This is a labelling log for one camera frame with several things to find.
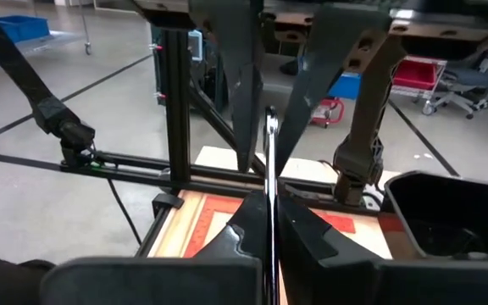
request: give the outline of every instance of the black floor line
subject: black floor line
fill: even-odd
[[[61,101],[62,101],[63,103],[65,103],[65,102],[69,101],[71,98],[76,97],[76,96],[78,96],[78,95],[80,95],[80,94],[82,94],[82,93],[84,93],[84,92],[86,92],[86,91],[88,91],[88,90],[92,89],[94,86],[100,85],[100,84],[102,84],[104,81],[106,81],[106,80],[110,80],[111,78],[113,78],[113,77],[115,77],[116,75],[118,75],[118,74],[120,74],[120,73],[122,73],[122,72],[126,71],[127,69],[129,69],[129,68],[131,68],[131,67],[133,67],[133,66],[135,66],[135,65],[137,65],[137,64],[140,64],[141,62],[143,62],[143,61],[145,61],[145,60],[149,59],[151,56],[152,56],[152,54],[147,55],[147,56],[145,56],[145,57],[143,57],[143,58],[140,58],[140,59],[136,60],[135,62],[133,62],[133,63],[131,63],[131,64],[128,64],[128,65],[126,65],[125,67],[123,67],[123,68],[121,68],[121,69],[118,69],[118,70],[114,71],[113,73],[111,73],[111,74],[109,74],[109,75],[107,75],[107,76],[103,77],[102,79],[97,80],[97,81],[95,81],[95,82],[91,83],[90,85],[85,86],[85,87],[83,87],[83,88],[81,88],[81,89],[79,89],[79,90],[77,90],[77,91],[75,91],[75,92],[73,92],[73,93],[69,94],[67,97],[62,98],[62,99],[61,99]],[[10,123],[10,124],[8,124],[8,125],[5,125],[4,127],[1,127],[1,128],[0,128],[0,135],[1,135],[1,134],[3,134],[3,133],[4,133],[4,132],[6,132],[6,131],[12,130],[14,127],[16,127],[16,126],[18,126],[18,125],[20,125],[20,124],[22,124],[22,123],[26,122],[26,121],[27,121],[27,120],[29,120],[29,119],[32,119],[32,118],[33,118],[33,114],[28,114],[28,115],[26,115],[25,117],[23,117],[23,118],[21,118],[21,119],[17,119],[17,120],[15,120],[14,122],[12,122],[12,123]]]
[[[7,155],[0,154],[0,162],[6,163],[6,164],[23,165],[23,166],[32,167],[35,169],[47,169],[47,170],[61,172],[61,170],[59,169],[59,164],[45,162],[45,161],[39,161],[39,160],[33,160],[33,159],[28,159],[28,158],[20,158],[20,157],[13,157],[13,156],[7,156]]]
[[[413,133],[423,142],[423,144],[430,150],[430,153],[440,162],[441,166],[447,170],[449,175],[460,176],[458,172],[447,162],[447,160],[441,155],[440,152],[430,143],[430,141],[423,136],[421,131],[412,123],[412,121],[402,112],[402,110],[392,101],[389,100],[388,103],[395,109],[396,113],[401,117],[401,119],[408,125],[408,127],[413,131]]]

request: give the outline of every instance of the gray floor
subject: gray floor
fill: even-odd
[[[81,31],[75,9],[40,6],[54,30]],[[0,15],[27,14],[27,7],[0,3]],[[147,24],[134,14],[86,11],[93,54],[83,42],[29,57],[42,79],[65,97],[148,55]],[[164,108],[153,98],[153,62],[146,60],[70,99],[67,105],[97,130],[103,150],[167,158]],[[265,92],[265,103],[280,103],[284,94]],[[432,117],[422,105],[393,97],[396,105],[461,175],[488,181],[488,109],[468,121],[456,108],[442,108]],[[329,129],[311,125],[293,157],[332,159],[349,130],[353,103],[340,124]],[[27,101],[0,69],[0,128],[30,112]],[[423,142],[388,107],[380,130],[385,169],[414,169],[447,175]],[[191,118],[191,157],[201,147],[227,147],[202,118]],[[50,162],[61,159],[58,141],[44,135],[32,120],[0,135],[0,154]],[[150,202],[159,189],[116,183],[139,233],[152,222]],[[132,255],[137,245],[105,180],[0,163],[0,256],[19,262],[45,258],[63,262],[85,255]]]

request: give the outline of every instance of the black plastic container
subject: black plastic container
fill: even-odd
[[[421,172],[385,184],[378,217],[394,259],[488,260],[488,184]]]

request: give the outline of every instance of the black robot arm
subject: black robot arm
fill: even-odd
[[[37,125],[60,139],[67,164],[88,163],[89,158],[80,153],[92,146],[95,130],[52,94],[1,26],[0,66],[27,97]]]

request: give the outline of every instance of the blue bin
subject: blue bin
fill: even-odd
[[[7,33],[7,36],[8,38],[10,38],[11,41],[13,42],[20,41],[18,28],[15,25],[0,20],[0,26],[5,31],[5,33]]]
[[[302,57],[298,59],[298,69],[302,69]],[[327,97],[341,97],[356,100],[361,86],[361,75],[357,73],[344,73],[329,89]]]
[[[0,21],[16,26],[20,41],[50,35],[48,22],[44,18],[14,15],[2,17]]]

